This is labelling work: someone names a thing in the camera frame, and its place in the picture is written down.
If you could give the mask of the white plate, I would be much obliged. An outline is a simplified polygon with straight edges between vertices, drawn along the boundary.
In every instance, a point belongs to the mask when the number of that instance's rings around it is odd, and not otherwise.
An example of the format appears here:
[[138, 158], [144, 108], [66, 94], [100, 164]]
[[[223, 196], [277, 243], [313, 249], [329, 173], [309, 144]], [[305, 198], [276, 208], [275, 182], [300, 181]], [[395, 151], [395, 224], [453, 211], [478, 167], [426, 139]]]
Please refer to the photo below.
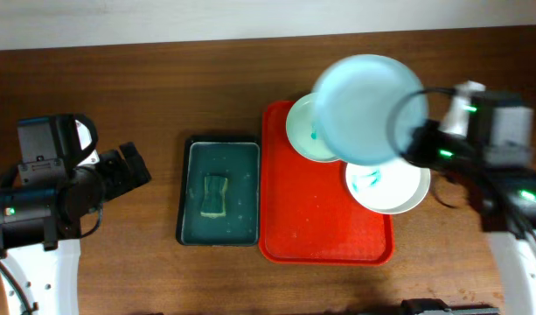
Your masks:
[[375, 166], [347, 164], [345, 182], [350, 195], [378, 214], [402, 214], [417, 207], [428, 194], [428, 168], [401, 158]]

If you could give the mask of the light blue plate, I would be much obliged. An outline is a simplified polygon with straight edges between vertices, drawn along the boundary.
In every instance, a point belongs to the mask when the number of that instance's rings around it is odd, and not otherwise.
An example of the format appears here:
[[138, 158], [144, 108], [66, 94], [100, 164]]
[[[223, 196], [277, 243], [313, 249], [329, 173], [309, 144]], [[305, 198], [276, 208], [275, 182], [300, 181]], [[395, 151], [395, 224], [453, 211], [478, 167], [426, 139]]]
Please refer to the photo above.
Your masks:
[[342, 59], [313, 88], [317, 132], [347, 163], [387, 163], [407, 148], [414, 129], [427, 120], [427, 99], [410, 99], [393, 124], [387, 121], [402, 99], [422, 89], [415, 73], [396, 59], [374, 54]]

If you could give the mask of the green yellow sponge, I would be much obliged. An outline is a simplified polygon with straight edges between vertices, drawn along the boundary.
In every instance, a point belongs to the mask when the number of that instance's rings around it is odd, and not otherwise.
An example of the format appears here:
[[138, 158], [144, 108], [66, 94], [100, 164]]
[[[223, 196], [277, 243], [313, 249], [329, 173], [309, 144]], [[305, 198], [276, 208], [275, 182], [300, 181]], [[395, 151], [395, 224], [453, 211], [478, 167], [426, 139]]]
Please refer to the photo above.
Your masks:
[[228, 179], [222, 176], [206, 176], [204, 198], [200, 208], [202, 217], [216, 219], [226, 216], [226, 190]]

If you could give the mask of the mint green plate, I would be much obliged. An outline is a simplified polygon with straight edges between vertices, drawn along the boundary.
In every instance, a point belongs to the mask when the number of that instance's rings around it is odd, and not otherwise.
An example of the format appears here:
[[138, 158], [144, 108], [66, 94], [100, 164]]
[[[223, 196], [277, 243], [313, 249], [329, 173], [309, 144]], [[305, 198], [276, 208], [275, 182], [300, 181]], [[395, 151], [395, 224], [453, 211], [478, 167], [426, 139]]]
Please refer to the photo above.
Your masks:
[[293, 149], [308, 160], [318, 163], [338, 161], [318, 135], [314, 100], [315, 94], [307, 94], [291, 106], [285, 123], [287, 138]]

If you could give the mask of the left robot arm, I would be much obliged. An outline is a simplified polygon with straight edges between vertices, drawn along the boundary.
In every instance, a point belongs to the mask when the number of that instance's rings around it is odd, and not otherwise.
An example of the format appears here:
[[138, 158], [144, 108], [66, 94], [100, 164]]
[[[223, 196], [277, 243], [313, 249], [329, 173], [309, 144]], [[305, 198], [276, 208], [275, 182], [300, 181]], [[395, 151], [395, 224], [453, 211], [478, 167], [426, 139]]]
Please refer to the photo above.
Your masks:
[[22, 158], [0, 176], [0, 277], [11, 314], [76, 314], [81, 220], [150, 182], [136, 146], [98, 153], [82, 114], [23, 119]]

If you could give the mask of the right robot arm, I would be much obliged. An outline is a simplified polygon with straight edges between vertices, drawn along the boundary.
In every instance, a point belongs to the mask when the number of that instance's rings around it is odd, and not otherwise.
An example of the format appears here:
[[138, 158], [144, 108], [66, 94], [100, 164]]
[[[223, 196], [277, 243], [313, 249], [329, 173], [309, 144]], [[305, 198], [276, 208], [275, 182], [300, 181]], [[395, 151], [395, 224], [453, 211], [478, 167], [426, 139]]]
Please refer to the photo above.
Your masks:
[[536, 314], [536, 171], [531, 169], [533, 110], [519, 94], [473, 81], [439, 87], [451, 100], [441, 121], [400, 137], [400, 114], [432, 88], [403, 96], [387, 119], [393, 151], [463, 186], [496, 261], [509, 314]]

